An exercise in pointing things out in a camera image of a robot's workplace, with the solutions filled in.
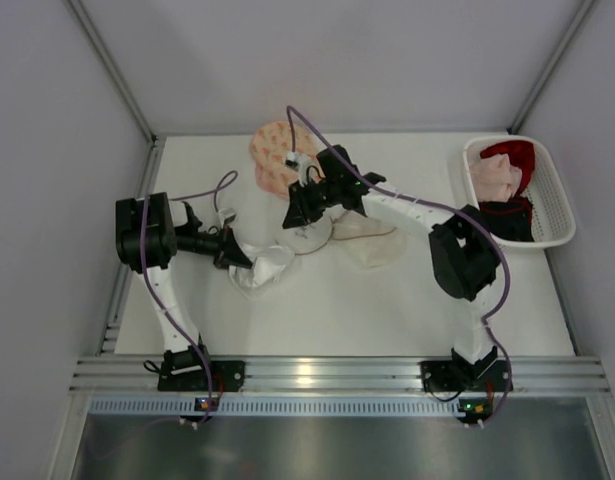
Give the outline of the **black garment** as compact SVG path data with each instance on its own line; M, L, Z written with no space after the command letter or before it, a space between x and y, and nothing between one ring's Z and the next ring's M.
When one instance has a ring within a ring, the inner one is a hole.
M506 202L482 202L479 207L493 235L513 242L534 241L533 204L527 198L515 196Z

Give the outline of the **white plastic laundry basket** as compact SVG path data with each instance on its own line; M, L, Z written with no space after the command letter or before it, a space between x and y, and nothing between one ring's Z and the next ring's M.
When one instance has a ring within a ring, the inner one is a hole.
M525 197L533 204L532 234L534 241L503 240L490 232L492 237L503 250L546 249L567 243L575 234L576 223L565 190L548 150L529 137L493 135L473 138L466 143L463 149L462 174L468 202L480 210L480 203L476 199L470 176L470 166L481 159L482 150L508 140L526 140L534 144L536 167L531 181L522 194L515 195Z

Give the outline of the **pink garment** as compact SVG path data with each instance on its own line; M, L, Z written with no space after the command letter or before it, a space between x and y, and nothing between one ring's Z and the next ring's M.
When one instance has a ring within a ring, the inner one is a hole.
M520 190L522 171L508 154L496 154L473 163L470 176L479 203L507 202Z

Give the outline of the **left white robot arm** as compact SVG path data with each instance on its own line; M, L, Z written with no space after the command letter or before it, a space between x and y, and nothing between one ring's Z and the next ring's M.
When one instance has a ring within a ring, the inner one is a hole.
M233 209L218 212L219 224L208 229L184 200L166 193L115 203L116 251L122 264L138 275L151 296L164 342L164 376L204 370L209 354L187 308L177 299L176 255L207 256L214 267L250 269L253 262L236 240Z

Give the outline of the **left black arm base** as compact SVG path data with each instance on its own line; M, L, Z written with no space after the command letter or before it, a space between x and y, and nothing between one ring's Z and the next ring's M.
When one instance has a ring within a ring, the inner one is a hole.
M237 392L243 386L246 373L244 361L211 360L209 366L213 392ZM169 352L157 375L157 390L161 392L209 392L207 373L194 352Z

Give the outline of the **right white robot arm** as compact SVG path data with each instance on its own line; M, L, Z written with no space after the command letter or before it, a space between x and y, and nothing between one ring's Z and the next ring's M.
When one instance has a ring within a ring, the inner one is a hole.
M503 294L508 294L509 268L477 209L467 205L458 210L399 193L382 175L361 174L340 145L321 151L315 159L291 151L285 165L298 174L298 180L288 187L283 229L314 224L328 209L341 207L412 236L425 236L439 287L471 304L470 312L457 324L452 356L474 368L496 359L502 348L487 331L488 319L504 301L492 308L486 301L499 267L503 268Z

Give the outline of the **pink floral laundry bag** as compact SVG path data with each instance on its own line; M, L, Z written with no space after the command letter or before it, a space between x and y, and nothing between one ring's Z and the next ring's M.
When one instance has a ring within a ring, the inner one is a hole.
M263 125L253 135L249 145L258 186L285 200L289 198L288 187L298 180L298 174L285 165L291 146L291 129L287 121Z

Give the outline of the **red garment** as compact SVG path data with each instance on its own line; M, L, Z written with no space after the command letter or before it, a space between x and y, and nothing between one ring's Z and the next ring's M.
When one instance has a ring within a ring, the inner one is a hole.
M489 146L480 152L480 158L494 155L507 155L510 165L520 170L521 178L516 195L522 194L528 187L536 167L534 144L526 140L508 140Z

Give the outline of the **white bra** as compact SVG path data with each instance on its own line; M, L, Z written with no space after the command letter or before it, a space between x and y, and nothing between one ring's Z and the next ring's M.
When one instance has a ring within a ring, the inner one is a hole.
M243 244L241 249L252 262L252 267L230 266L228 278L247 299L259 297L278 284L296 260L296 254L290 248L278 244L264 248Z

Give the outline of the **aluminium mounting rail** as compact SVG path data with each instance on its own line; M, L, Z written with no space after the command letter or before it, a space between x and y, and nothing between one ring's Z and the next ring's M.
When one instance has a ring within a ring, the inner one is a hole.
M155 357L108 355L83 357L69 384L72 393L152 393L158 376L145 368ZM282 357L218 356L222 371L215 375L220 392L286 395L422 395L454 392L456 383L431 366L441 358L421 357ZM530 397L606 396L610 386L595 357L516 357L509 373L489 370L500 393L512 382L512 393Z

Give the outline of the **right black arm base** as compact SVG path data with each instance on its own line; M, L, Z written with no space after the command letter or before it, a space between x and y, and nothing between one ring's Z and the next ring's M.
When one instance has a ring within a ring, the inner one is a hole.
M420 365L423 390L428 393L502 393L511 379L503 360L460 364L455 360L427 360Z

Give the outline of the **white round mesh laundry bag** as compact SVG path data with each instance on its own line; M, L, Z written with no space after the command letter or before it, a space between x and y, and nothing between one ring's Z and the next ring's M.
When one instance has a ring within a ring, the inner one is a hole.
M312 254L333 243L365 269L394 263L407 246L407 235L396 227L349 211L336 217L324 214L306 226L279 227L275 240L297 255Z

